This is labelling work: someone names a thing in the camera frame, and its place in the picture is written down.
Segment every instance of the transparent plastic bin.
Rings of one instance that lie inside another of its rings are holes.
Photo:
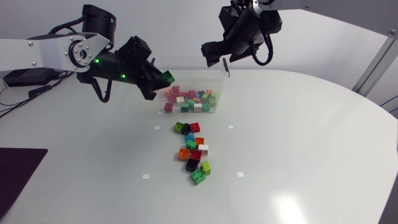
[[[220,60],[219,63],[208,68],[206,66],[206,59],[204,57],[197,56],[159,56],[155,58],[155,66],[161,71],[165,72],[169,70],[173,75],[175,81],[169,87],[172,89],[173,86],[179,86],[179,93],[172,93],[176,97],[184,97],[184,104],[188,103],[188,100],[198,100],[198,99],[190,99],[188,96],[189,91],[195,91],[198,93],[200,91],[204,91],[209,94],[207,98],[200,98],[202,105],[202,109],[206,108],[205,103],[208,104],[210,109],[208,111],[200,111],[196,113],[215,113],[220,103],[221,92],[223,89],[223,85],[228,81],[230,74],[228,70],[228,64],[224,58]],[[177,105],[177,102],[170,102],[167,98],[167,94],[165,91],[169,88],[165,88],[157,91],[157,100],[160,102],[160,110],[164,113],[181,113],[182,109],[180,105]],[[165,110],[165,104],[172,103],[173,109],[171,112]],[[194,110],[189,107],[187,113],[195,113]]]

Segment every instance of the green lego brick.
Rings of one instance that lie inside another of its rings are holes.
[[[198,148],[198,145],[194,141],[188,140],[186,143],[186,148],[192,151],[196,150]]]
[[[174,131],[175,131],[176,133],[180,133],[180,134],[181,134],[182,126],[184,126],[183,123],[177,122],[177,123],[175,123],[173,129],[174,129]]]
[[[201,111],[202,112],[209,112],[210,111],[210,104],[204,103],[201,105]]]
[[[193,173],[191,173],[191,178],[194,183],[198,185],[206,179],[206,175],[200,169],[197,169]]]
[[[181,112],[188,112],[188,108],[189,108],[189,104],[184,103],[183,105],[181,105]]]
[[[211,107],[215,107],[215,106],[217,105],[217,100],[216,100],[215,97],[210,97],[210,98],[209,98],[209,105],[210,105]]]
[[[168,70],[166,72],[164,72],[163,74],[161,74],[160,77],[163,78],[164,80],[168,81],[169,83],[173,83],[175,81],[174,77]]]
[[[200,164],[200,169],[205,175],[210,175],[210,173],[211,173],[211,167],[210,167],[209,162],[207,162],[207,161],[203,161]]]

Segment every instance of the toy block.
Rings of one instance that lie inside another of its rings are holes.
[[[200,158],[201,158],[201,151],[194,150],[194,151],[191,152],[190,159],[197,159],[197,160],[200,161]]]
[[[200,132],[199,123],[192,123],[192,124],[191,124],[191,131],[192,131],[193,133]]]
[[[197,159],[189,159],[187,164],[185,165],[185,169],[189,172],[193,172],[198,168],[199,160]]]
[[[199,98],[194,97],[194,98],[192,98],[192,100],[195,100],[196,103],[201,103],[201,99],[199,99]]]
[[[201,111],[202,111],[202,112],[209,112],[209,111],[210,111],[210,104],[208,104],[208,103],[202,103],[202,105],[201,105]]]
[[[205,139],[204,138],[195,138],[195,143],[197,145],[201,145],[205,143]]]
[[[184,138],[185,138],[185,142],[187,142],[188,140],[195,141],[195,136],[193,135],[192,132],[185,133]]]
[[[164,72],[163,74],[161,74],[160,77],[163,78],[164,80],[168,81],[169,83],[173,83],[175,81],[174,77],[168,70],[166,72]]]
[[[209,162],[207,162],[207,161],[203,161],[200,164],[200,169],[205,175],[210,175],[210,173],[211,173],[211,167],[210,167]]]
[[[183,126],[184,126],[183,123],[177,122],[177,123],[175,123],[175,125],[174,125],[174,127],[173,127],[173,130],[174,130],[176,133],[181,133],[181,129],[182,129]]]
[[[186,143],[186,148],[192,151],[197,149],[198,145],[194,141],[188,140]]]
[[[177,97],[174,95],[170,95],[169,97],[167,97],[167,100],[171,103],[175,103],[177,101]]]
[[[180,92],[180,87],[179,86],[173,86],[172,87],[172,92],[173,93],[179,93]]]
[[[201,154],[207,156],[209,154],[209,146],[205,144],[198,145],[198,150],[201,151]]]
[[[189,160],[189,149],[180,149],[178,154],[178,159],[181,161],[188,161]]]
[[[184,103],[183,105],[181,105],[181,112],[188,112],[188,108],[189,108],[189,104]]]
[[[176,100],[177,100],[177,106],[181,106],[185,103],[185,99],[183,96],[177,97]]]
[[[190,131],[191,131],[191,126],[189,124],[185,123],[182,126],[181,134],[189,133]]]
[[[216,98],[215,98],[215,97],[210,97],[210,98],[209,98],[209,105],[210,105],[211,107],[215,107],[215,106],[217,105],[217,101],[216,101]]]
[[[195,103],[193,105],[193,112],[201,112],[201,103]]]
[[[172,103],[165,103],[164,111],[171,113],[173,111],[173,104]]]
[[[191,173],[191,179],[196,185],[198,185],[206,179],[206,174],[203,173],[200,169],[197,169]]]

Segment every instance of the white lego brick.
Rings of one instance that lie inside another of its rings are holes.
[[[195,103],[193,105],[193,112],[201,112],[201,103]]]
[[[201,151],[202,155],[207,156],[207,154],[209,152],[209,145],[199,145],[198,150]]]
[[[181,106],[185,103],[185,98],[183,96],[177,97],[177,106]]]

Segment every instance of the white table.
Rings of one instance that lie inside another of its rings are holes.
[[[215,114],[158,111],[136,86],[103,104],[71,77],[0,119],[2,147],[49,149],[2,223],[377,223],[398,171],[397,120],[307,75],[232,70]],[[200,185],[176,121],[210,145]]]

